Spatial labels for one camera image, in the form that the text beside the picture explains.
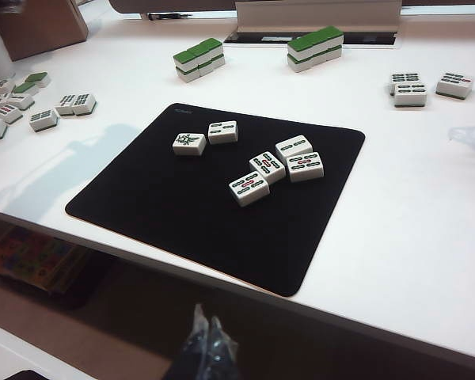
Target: mat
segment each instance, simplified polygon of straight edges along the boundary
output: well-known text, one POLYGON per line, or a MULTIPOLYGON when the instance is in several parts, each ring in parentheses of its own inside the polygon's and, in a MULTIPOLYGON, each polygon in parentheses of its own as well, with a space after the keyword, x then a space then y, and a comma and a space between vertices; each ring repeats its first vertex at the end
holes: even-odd
POLYGON ((170 105, 66 206, 76 218, 164 249, 282 296, 292 296, 336 206, 364 134, 187 104, 170 105), (201 157, 176 156, 179 133, 207 133, 236 120, 236 143, 207 145, 201 157), (325 176, 291 183, 239 207, 229 183, 249 159, 304 135, 325 176))

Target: monitor stand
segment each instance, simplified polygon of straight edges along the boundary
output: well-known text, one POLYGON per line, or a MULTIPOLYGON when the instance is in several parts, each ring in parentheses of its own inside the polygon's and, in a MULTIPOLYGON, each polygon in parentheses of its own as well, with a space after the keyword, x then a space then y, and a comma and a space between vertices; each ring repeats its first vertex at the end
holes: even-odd
POLYGON ((392 45, 401 0, 266 0, 236 2, 237 30, 227 43, 285 44, 334 25, 345 44, 392 45))

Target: cardboard box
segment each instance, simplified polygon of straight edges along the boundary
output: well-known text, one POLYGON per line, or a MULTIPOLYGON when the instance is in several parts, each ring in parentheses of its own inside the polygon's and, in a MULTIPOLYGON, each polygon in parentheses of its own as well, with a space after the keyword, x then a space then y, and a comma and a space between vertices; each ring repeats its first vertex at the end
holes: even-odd
POLYGON ((86 41, 88 27, 74 0, 28 0, 23 13, 0 14, 0 35, 16 61, 86 41))

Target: white desk surface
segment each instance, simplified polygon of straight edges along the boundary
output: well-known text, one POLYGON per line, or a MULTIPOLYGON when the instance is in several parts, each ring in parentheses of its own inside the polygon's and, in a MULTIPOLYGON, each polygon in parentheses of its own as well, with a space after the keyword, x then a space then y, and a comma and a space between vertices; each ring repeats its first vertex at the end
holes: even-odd
POLYGON ((26 370, 50 380, 93 380, 62 360, 0 329, 0 380, 26 370))
POLYGON ((475 77, 475 15, 404 16, 399 48, 345 48, 341 59, 301 74, 287 66, 285 47, 225 46, 225 66, 185 84, 172 56, 210 36, 223 40, 235 19, 140 21, 105 0, 82 11, 85 43, 15 64, 17 82, 47 71, 52 83, 0 141, 0 217, 475 357, 475 84, 465 101, 434 94, 446 70, 475 77), (386 85, 394 71, 420 73, 430 89, 425 108, 393 107, 386 85), (97 98, 94 114, 32 131, 30 115, 85 91, 97 98), (295 296, 266 294, 65 214, 72 197, 176 102, 366 134, 295 296))

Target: plastic bag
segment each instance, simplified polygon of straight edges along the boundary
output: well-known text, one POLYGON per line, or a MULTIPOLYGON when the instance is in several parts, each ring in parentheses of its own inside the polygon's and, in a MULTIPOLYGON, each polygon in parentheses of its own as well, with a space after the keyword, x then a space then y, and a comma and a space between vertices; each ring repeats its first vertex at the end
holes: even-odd
POLYGON ((21 13, 25 0, 0 0, 0 13, 21 13))
POLYGON ((217 317, 211 327, 200 304, 194 310, 192 332, 162 380, 240 380, 238 344, 222 330, 217 317))

